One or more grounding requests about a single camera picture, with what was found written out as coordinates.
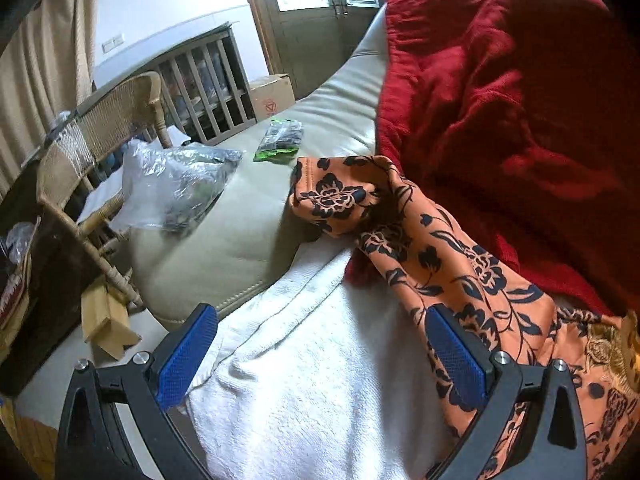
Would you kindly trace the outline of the orange black floral blouse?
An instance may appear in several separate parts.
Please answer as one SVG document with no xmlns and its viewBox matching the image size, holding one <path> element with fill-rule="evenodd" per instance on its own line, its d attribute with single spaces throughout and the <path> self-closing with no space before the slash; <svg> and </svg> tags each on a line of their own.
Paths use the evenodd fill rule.
<svg viewBox="0 0 640 480">
<path fill-rule="evenodd" d="M 424 340 L 446 308 L 488 350 L 521 365 L 565 361 L 582 410 L 586 475 L 601 479 L 639 425 L 638 318 L 558 304 L 477 245 L 383 156 L 301 158 L 288 202 L 333 236 L 351 235 Z"/>
</svg>

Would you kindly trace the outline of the white towel sheet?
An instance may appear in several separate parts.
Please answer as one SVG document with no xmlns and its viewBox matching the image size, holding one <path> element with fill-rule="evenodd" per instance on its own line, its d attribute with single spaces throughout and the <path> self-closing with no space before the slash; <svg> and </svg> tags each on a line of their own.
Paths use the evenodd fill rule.
<svg viewBox="0 0 640 480">
<path fill-rule="evenodd" d="M 390 288 L 349 285 L 323 237 L 225 318 L 186 411 L 216 479 L 421 479 L 454 441 Z"/>
</svg>

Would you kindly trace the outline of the beige leather sofa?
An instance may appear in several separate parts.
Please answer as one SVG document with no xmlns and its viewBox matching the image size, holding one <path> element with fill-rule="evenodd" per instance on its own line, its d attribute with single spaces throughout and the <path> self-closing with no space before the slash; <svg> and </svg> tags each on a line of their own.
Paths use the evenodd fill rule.
<svg viewBox="0 0 640 480">
<path fill-rule="evenodd" d="M 303 157 L 371 155 L 375 117 L 388 61 L 385 13 L 378 11 L 346 63 L 317 90 L 283 112 L 302 123 Z M 243 153 L 239 168 L 206 216 L 183 234 L 134 230 L 129 248 L 134 284 L 145 307 L 175 330 L 201 302 L 219 316 L 277 281 L 317 228 L 288 212 L 294 162 L 256 162 L 268 124 L 226 141 Z"/>
</svg>

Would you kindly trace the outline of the clear plastic bag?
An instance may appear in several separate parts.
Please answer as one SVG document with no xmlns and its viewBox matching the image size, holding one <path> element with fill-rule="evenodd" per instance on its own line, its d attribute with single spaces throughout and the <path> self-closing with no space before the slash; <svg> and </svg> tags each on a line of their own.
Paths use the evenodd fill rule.
<svg viewBox="0 0 640 480">
<path fill-rule="evenodd" d="M 192 142 L 158 148 L 139 140 L 122 161 L 122 208 L 111 228 L 182 232 L 191 229 L 224 192 L 243 153 Z"/>
</svg>

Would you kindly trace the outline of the wicker wooden chair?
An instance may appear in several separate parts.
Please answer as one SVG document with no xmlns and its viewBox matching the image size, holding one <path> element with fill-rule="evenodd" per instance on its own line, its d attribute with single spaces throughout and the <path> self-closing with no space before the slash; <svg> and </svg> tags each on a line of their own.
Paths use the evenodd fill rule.
<svg viewBox="0 0 640 480">
<path fill-rule="evenodd" d="M 130 278 L 122 275 L 106 258 L 106 254 L 123 237 L 101 246 L 93 244 L 92 233 L 105 226 L 124 204 L 118 192 L 93 214 L 81 222 L 65 211 L 67 203 L 96 165 L 114 154 L 138 134 L 160 141 L 162 148 L 171 148 L 165 114 L 160 102 L 163 81 L 155 72 L 131 77 L 104 96 L 92 96 L 78 107 L 75 115 L 64 124 L 40 159 L 36 195 L 43 209 L 58 220 L 76 242 L 84 248 L 101 273 L 124 296 L 127 304 L 143 306 Z"/>
</svg>

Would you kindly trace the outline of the small green packet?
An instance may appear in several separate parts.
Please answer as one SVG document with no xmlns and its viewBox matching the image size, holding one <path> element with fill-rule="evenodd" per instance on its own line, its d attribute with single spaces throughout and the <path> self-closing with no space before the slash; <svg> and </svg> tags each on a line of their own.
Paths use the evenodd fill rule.
<svg viewBox="0 0 640 480">
<path fill-rule="evenodd" d="M 302 144 L 304 126 L 294 119 L 271 118 L 254 153 L 254 162 L 294 156 Z"/>
</svg>

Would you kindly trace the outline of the red velvet blanket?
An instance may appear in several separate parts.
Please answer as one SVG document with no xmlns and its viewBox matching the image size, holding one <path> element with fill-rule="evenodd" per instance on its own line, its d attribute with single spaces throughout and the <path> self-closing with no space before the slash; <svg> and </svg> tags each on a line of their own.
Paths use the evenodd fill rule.
<svg viewBox="0 0 640 480">
<path fill-rule="evenodd" d="M 639 307 L 639 55 L 601 0 L 388 0 L 376 150 L 551 295 Z"/>
</svg>

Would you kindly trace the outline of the dark wooden slatted cabinet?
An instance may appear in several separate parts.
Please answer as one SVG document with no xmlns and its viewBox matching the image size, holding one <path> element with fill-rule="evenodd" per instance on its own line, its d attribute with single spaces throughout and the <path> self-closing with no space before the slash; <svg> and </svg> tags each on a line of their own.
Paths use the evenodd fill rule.
<svg viewBox="0 0 640 480">
<path fill-rule="evenodd" d="M 193 141 L 216 145 L 257 122 L 230 22 L 134 64 L 108 78 L 105 87 L 146 72 L 160 76 L 166 122 Z"/>
</svg>

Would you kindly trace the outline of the cardboard box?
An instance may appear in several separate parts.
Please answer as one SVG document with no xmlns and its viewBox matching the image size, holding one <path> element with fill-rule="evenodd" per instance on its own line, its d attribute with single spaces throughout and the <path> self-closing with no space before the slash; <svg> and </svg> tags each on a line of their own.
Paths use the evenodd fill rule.
<svg viewBox="0 0 640 480">
<path fill-rule="evenodd" d="M 250 99 L 258 122 L 277 115 L 296 103 L 288 74 L 272 74 L 251 81 Z"/>
</svg>

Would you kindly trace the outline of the beige striped curtain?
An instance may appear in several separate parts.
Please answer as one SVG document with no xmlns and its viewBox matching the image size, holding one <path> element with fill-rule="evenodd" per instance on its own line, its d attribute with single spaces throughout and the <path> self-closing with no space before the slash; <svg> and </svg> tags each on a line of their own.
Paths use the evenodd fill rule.
<svg viewBox="0 0 640 480">
<path fill-rule="evenodd" d="M 96 0 L 38 0 L 1 55 L 1 192 L 92 92 Z"/>
</svg>

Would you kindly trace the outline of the brown wooden double door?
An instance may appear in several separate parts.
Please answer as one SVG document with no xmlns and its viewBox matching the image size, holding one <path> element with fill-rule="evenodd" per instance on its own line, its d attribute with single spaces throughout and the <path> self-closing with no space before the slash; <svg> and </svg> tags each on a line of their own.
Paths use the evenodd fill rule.
<svg viewBox="0 0 640 480">
<path fill-rule="evenodd" d="M 290 76 L 296 99 L 352 55 L 386 0 L 248 0 L 272 74 Z"/>
</svg>

